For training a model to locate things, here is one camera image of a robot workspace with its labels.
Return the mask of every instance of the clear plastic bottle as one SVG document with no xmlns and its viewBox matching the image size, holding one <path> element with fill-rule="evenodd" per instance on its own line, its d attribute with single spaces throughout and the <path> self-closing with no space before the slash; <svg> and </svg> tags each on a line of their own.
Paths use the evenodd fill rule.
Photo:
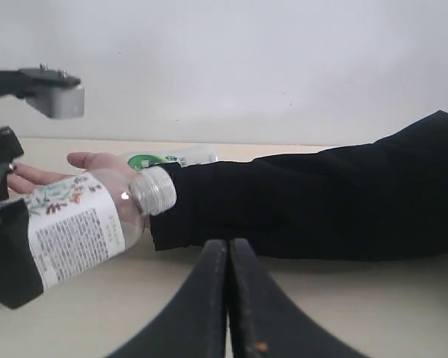
<svg viewBox="0 0 448 358">
<path fill-rule="evenodd" d="M 176 192 L 167 172 L 154 166 L 132 178 L 113 169 L 93 170 L 21 198 L 45 291 L 133 246 L 143 235 L 145 217 L 171 208 Z"/>
</svg>

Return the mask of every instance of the table surface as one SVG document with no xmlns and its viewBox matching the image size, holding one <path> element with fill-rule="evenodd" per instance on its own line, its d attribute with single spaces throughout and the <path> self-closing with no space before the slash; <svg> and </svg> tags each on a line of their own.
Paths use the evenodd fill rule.
<svg viewBox="0 0 448 358">
<path fill-rule="evenodd" d="M 70 151 L 160 151 L 189 144 L 22 139 L 23 161 L 73 173 Z M 246 161 L 323 147 L 218 145 Z M 123 255 L 0 315 L 0 358 L 101 358 L 169 302 L 199 259 L 198 248 L 155 252 L 147 233 Z M 448 358 L 448 255 L 398 263 L 262 258 L 290 298 L 325 329 L 378 358 Z"/>
</svg>

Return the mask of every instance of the human hand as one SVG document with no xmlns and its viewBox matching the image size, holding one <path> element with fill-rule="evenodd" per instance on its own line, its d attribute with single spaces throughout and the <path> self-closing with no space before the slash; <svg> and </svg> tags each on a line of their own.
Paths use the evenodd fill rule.
<svg viewBox="0 0 448 358">
<path fill-rule="evenodd" d="M 68 163 L 75 168 L 94 170 L 94 169 L 114 169 L 126 177 L 132 178 L 136 175 L 124 160 L 110 153 L 89 153 L 78 152 L 70 153 L 67 157 Z M 56 181 L 69 177 L 69 175 L 46 172 L 33 166 L 27 166 L 23 163 L 16 164 L 16 171 L 8 175 L 8 187 L 19 194 L 28 194 L 36 186 L 48 185 Z"/>
</svg>

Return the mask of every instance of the black jacket sleeve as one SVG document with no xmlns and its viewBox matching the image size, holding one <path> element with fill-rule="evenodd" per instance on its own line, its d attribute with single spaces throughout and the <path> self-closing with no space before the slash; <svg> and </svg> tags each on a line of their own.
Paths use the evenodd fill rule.
<svg viewBox="0 0 448 358">
<path fill-rule="evenodd" d="M 246 238 L 258 254 L 397 260 L 448 252 L 448 113 L 368 145 L 250 163 L 165 165 L 176 205 L 157 250 Z"/>
</svg>

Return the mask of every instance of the white bottle cap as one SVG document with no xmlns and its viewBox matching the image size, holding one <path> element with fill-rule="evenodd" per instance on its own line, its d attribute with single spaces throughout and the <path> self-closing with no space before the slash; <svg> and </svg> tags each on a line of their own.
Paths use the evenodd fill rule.
<svg viewBox="0 0 448 358">
<path fill-rule="evenodd" d="M 144 216 L 161 214 L 171 209 L 177 200 L 174 183 L 160 166 L 140 171 L 129 187 Z"/>
</svg>

